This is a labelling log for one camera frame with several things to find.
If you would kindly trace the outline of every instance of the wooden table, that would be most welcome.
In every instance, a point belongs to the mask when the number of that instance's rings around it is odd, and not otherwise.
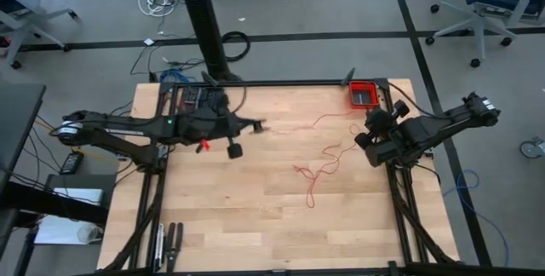
[[[409,80],[391,81],[414,98]],[[242,89],[227,93],[235,107]],[[392,98],[404,99],[395,90]],[[138,85],[132,115],[152,117],[157,101],[157,84]],[[349,112],[321,118],[313,127],[324,114]],[[237,138],[243,157],[227,157],[227,140],[212,141],[210,151],[200,154],[195,147],[178,146],[169,157],[161,222],[185,225],[176,271],[385,267],[391,260],[403,265],[384,166],[371,167],[359,147],[347,150],[336,173],[318,178],[314,208],[306,204],[311,181],[294,168],[318,170],[334,160],[322,153],[324,148],[339,145],[328,150],[338,155],[353,146],[351,125],[352,132],[363,129],[365,112],[350,108],[347,88],[250,87],[238,115],[266,118],[272,128],[260,135],[245,130]],[[412,107],[410,115],[417,110]],[[430,159],[421,164],[433,168]],[[412,173],[422,225],[457,258],[436,177],[420,168]],[[143,175],[132,175],[117,186],[99,267],[112,261],[135,228],[142,181]],[[148,237],[142,240],[142,254]],[[414,244],[411,240],[413,256]]]

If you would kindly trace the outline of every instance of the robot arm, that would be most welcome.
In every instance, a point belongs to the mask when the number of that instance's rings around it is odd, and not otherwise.
[[[262,120],[239,118],[227,110],[227,96],[218,107],[201,107],[192,112],[155,118],[131,118],[98,112],[78,111],[63,117],[64,123],[55,129],[59,140],[72,147],[91,145],[133,159],[143,170],[164,169],[164,147],[153,144],[138,146],[116,135],[145,136],[164,146],[198,144],[200,152],[205,141],[227,138],[229,158],[242,156],[242,147],[233,142],[240,131],[253,126],[262,132]]]
[[[394,113],[377,108],[365,122],[370,132],[357,135],[355,141],[365,150],[374,167],[395,159],[400,166],[410,168],[427,149],[436,147],[458,132],[497,123],[500,110],[487,98],[471,93],[462,100],[463,105],[440,116],[408,118],[401,124],[397,124],[397,118],[409,112],[402,101],[396,102]]]

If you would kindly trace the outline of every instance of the chair wheel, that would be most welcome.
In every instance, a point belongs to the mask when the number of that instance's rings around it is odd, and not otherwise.
[[[434,4],[433,6],[431,6],[429,8],[430,11],[432,11],[433,14],[439,12],[439,5],[438,4]]]
[[[502,42],[501,42],[500,44],[501,44],[502,46],[507,47],[507,46],[511,45],[511,42],[512,42],[512,41],[513,41],[513,40],[512,40],[510,37],[505,37],[505,38],[502,40]]]
[[[227,147],[227,155],[229,158],[240,158],[242,157],[242,147],[240,144],[231,144]]]
[[[473,59],[471,60],[471,63],[469,64],[471,67],[476,68],[480,66],[480,60],[479,59]]]
[[[70,17],[72,17],[73,20],[75,20],[76,18],[79,17],[79,16],[77,16],[76,12],[74,12],[74,11],[68,12],[68,15],[70,15]]]
[[[431,45],[435,43],[435,38],[433,37],[426,37],[426,45]]]
[[[22,67],[22,65],[18,61],[14,61],[11,64],[11,68],[13,68],[13,69],[20,69],[21,67]]]
[[[460,34],[458,34],[460,37],[466,37],[469,35],[469,33],[471,33],[471,30],[469,29],[465,29],[465,30],[462,30],[460,31]]]
[[[534,141],[523,141],[519,146],[520,152],[527,158],[540,158],[542,155],[536,149],[537,143]]]

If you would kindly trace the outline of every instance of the blue office chair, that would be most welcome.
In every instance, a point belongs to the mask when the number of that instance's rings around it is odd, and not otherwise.
[[[498,26],[487,17],[500,18],[509,27],[515,26],[518,22],[532,25],[542,25],[545,22],[545,14],[543,13],[545,0],[466,0],[466,3],[473,5],[473,12],[458,8],[450,3],[441,2],[441,5],[468,16],[468,19],[436,32],[432,37],[426,39],[426,44],[431,45],[435,42],[435,37],[441,37],[451,32],[462,30],[462,35],[467,34],[468,28],[472,28],[479,48],[479,58],[471,60],[471,67],[479,67],[481,60],[485,58],[485,29],[506,36],[502,40],[502,46],[508,46],[516,38],[516,35],[507,30],[505,26]],[[439,5],[434,4],[431,11],[437,13]]]

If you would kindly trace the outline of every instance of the red string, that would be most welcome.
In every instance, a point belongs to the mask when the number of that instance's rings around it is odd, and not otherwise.
[[[322,118],[325,118],[325,117],[328,117],[328,116],[346,116],[346,115],[349,115],[351,114],[352,112],[348,112],[348,113],[345,113],[345,114],[325,114],[325,115],[322,115],[321,117],[319,117],[313,124],[312,128],[314,126],[316,126],[316,124],[320,121],[320,119]],[[357,135],[359,134],[359,132],[361,131],[358,127],[357,124],[351,124],[350,127],[348,128],[348,130],[350,131],[350,133],[352,135]],[[325,173],[327,175],[333,175],[337,172],[337,170],[339,169],[339,167],[341,166],[341,157],[342,157],[342,154],[344,152],[347,152],[351,149],[353,149],[355,146],[356,146],[356,143],[353,143],[349,148],[345,148],[343,150],[341,150],[341,152],[339,153],[338,156],[336,156],[335,154],[331,153],[331,152],[327,152],[329,149],[331,148],[334,148],[334,147],[340,147],[342,143],[339,143],[339,144],[335,144],[335,145],[330,145],[326,148],[324,148],[322,150],[322,154],[326,155],[326,156],[329,156],[329,157],[332,157],[334,158],[335,160],[331,161],[331,162],[328,162],[324,165],[322,165],[322,167],[320,167],[319,170],[317,170],[315,173],[313,173],[310,169],[308,168],[300,168],[298,166],[295,166],[293,165],[293,168],[295,170],[295,172],[299,172],[301,173],[305,178],[307,178],[308,180],[311,181],[310,185],[308,186],[308,189],[307,189],[307,199],[306,199],[306,204],[307,204],[307,207],[308,208],[314,208],[316,206],[316,202],[314,200],[314,195],[313,195],[313,191],[314,191],[314,188],[316,187],[316,183],[318,181],[318,178],[320,177],[320,175],[322,173]],[[332,169],[332,170],[325,170],[325,168],[329,165],[335,165],[335,168]]]

